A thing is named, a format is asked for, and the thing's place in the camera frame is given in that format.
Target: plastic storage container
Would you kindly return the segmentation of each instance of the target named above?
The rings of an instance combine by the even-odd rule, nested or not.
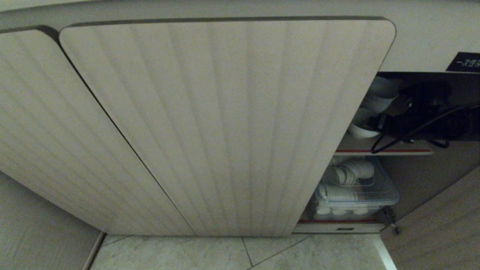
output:
[[[366,157],[375,169],[369,179],[351,186],[320,182],[312,196],[310,218],[321,221],[364,220],[384,206],[394,205],[399,195],[375,157]]]

